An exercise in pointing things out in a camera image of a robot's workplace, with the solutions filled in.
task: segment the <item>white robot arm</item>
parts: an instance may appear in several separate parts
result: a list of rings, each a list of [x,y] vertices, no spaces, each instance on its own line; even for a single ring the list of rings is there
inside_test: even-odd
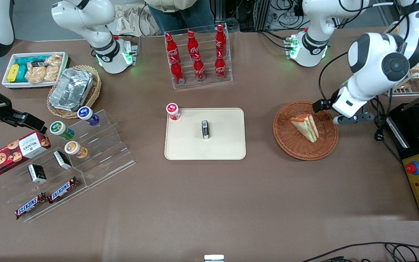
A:
[[[340,0],[348,10],[359,10],[361,1]],[[363,0],[363,6],[367,7],[369,0]],[[293,44],[289,57],[299,65],[313,67],[319,64],[326,46],[331,38],[336,25],[332,18],[351,18],[361,15],[364,10],[349,12],[339,5],[339,0],[304,0],[302,8],[305,15],[310,19],[308,31],[300,32],[291,36]]]
[[[60,27],[78,33],[90,43],[106,72],[121,73],[132,64],[130,42],[115,40],[105,26],[115,19],[109,0],[64,0],[52,6],[51,15]]]
[[[314,111],[333,109],[347,118],[375,96],[400,83],[419,62],[419,0],[400,0],[399,34],[365,33],[349,48],[353,75],[329,100],[313,104]]]

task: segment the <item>walkers cookie box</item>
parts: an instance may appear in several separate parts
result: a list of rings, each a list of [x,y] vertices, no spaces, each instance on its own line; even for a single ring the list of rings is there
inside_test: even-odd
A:
[[[0,175],[51,147],[47,136],[34,131],[0,149]]]

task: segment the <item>beige tray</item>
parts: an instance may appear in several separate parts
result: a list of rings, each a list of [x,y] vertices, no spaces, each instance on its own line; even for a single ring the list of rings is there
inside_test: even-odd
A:
[[[183,108],[167,118],[164,156],[169,160],[241,160],[246,155],[245,120],[240,108]],[[201,122],[208,121],[209,139]]]

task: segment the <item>red switch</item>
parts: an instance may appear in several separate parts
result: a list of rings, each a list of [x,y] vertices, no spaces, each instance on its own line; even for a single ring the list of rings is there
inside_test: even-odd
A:
[[[409,162],[405,165],[405,170],[415,176],[419,175],[419,163],[416,161]]]

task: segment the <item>coca-cola bottle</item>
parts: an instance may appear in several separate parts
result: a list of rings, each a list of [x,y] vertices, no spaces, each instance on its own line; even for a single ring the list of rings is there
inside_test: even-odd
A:
[[[190,54],[190,59],[195,61],[195,54],[200,54],[198,50],[198,41],[195,39],[195,32],[193,30],[188,31],[188,53]]]
[[[218,24],[216,27],[218,31],[216,33],[216,52],[223,53],[223,56],[226,56],[226,34],[224,33],[224,25]]]
[[[226,61],[223,59],[223,53],[218,51],[216,54],[216,63],[214,63],[214,66],[216,68],[216,80],[219,82],[224,81],[226,78]]]
[[[205,65],[201,61],[199,53],[195,54],[195,62],[193,63],[193,69],[195,70],[196,81],[203,83],[206,80]]]
[[[172,77],[174,79],[174,82],[176,83],[176,85],[185,84],[185,78],[183,77],[182,67],[177,62],[177,59],[175,57],[172,56],[170,60],[171,60],[171,72],[172,72]]]
[[[177,49],[177,44],[172,39],[172,35],[170,33],[166,33],[164,37],[166,38],[166,50],[168,51],[169,58],[175,57],[180,63],[179,49]]]

